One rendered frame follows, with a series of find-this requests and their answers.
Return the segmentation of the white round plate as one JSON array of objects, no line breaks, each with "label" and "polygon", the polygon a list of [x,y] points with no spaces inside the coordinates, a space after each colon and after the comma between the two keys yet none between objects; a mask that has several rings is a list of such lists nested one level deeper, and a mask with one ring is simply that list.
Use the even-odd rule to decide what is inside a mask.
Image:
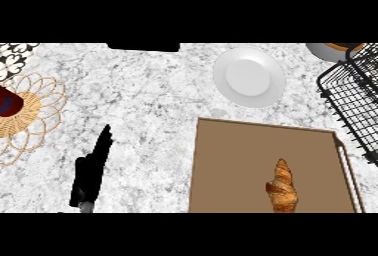
[{"label": "white round plate", "polygon": [[269,107],[282,97],[287,84],[275,58],[248,47],[222,53],[214,63],[213,81],[225,98],[247,108]]}]

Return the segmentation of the brown wooden tray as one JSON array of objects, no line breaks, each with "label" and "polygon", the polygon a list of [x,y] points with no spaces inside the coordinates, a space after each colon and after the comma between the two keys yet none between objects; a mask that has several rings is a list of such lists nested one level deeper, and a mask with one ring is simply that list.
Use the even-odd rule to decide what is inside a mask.
[{"label": "brown wooden tray", "polygon": [[347,150],[328,130],[201,118],[197,126],[189,210],[273,211],[266,183],[285,160],[299,213],[364,212]]}]

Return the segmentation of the black and white patterned cloth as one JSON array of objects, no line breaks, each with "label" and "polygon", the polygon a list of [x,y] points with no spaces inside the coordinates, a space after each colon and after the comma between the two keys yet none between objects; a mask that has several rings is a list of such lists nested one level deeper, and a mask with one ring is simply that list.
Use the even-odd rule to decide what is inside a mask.
[{"label": "black and white patterned cloth", "polygon": [[0,82],[22,71],[39,46],[39,43],[0,43]]}]

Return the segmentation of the woven wicker flower placemat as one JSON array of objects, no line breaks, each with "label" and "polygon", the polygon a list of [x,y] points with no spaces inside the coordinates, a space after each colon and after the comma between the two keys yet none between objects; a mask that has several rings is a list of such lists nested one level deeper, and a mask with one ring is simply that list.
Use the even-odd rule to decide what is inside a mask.
[{"label": "woven wicker flower placemat", "polygon": [[65,84],[39,73],[14,76],[0,87],[24,100],[18,113],[0,117],[0,167],[6,167],[43,145],[48,133],[62,123],[67,95]]}]

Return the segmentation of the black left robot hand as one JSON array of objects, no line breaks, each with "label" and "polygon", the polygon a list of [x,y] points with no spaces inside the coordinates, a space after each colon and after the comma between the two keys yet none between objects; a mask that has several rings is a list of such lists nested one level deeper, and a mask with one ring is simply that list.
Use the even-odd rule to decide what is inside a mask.
[{"label": "black left robot hand", "polygon": [[76,177],[70,198],[71,207],[79,207],[84,202],[96,202],[112,142],[111,126],[105,125],[93,151],[84,157],[76,159]]}]

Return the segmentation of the golden brown croissant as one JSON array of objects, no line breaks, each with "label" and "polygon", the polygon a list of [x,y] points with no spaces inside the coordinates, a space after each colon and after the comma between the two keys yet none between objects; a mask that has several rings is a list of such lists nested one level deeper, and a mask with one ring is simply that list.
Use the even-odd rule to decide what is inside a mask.
[{"label": "golden brown croissant", "polygon": [[294,213],[299,194],[294,187],[293,172],[284,159],[278,160],[273,180],[266,183],[275,213]]}]

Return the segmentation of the dark red round object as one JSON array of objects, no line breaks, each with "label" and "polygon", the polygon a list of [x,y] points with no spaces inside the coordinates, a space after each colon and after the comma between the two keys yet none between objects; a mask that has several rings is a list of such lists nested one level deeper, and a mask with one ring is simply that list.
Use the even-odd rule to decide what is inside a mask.
[{"label": "dark red round object", "polygon": [[24,107],[24,99],[0,86],[0,116],[14,116]]}]

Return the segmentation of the black flat appliance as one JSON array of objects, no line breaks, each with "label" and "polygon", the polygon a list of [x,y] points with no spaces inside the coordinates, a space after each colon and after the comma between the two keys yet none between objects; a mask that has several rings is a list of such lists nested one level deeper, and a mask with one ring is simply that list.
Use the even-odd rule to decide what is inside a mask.
[{"label": "black flat appliance", "polygon": [[173,44],[135,44],[135,43],[110,43],[111,49],[136,50],[136,51],[160,51],[160,52],[177,52],[180,45]]}]

